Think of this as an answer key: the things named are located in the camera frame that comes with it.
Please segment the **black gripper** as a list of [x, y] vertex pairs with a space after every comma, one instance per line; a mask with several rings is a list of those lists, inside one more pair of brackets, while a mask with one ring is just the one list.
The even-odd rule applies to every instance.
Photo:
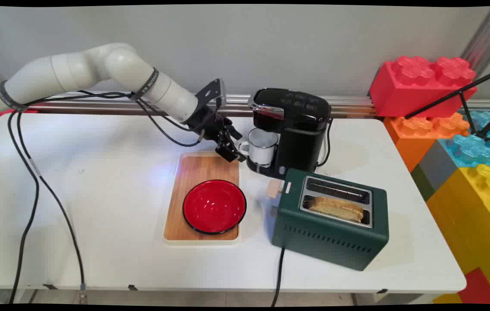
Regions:
[[229, 118], [215, 112], [207, 105], [202, 105], [187, 119], [188, 129], [202, 140], [213, 140], [217, 144], [215, 152], [228, 162], [244, 162], [245, 155], [239, 151], [243, 135], [233, 126]]

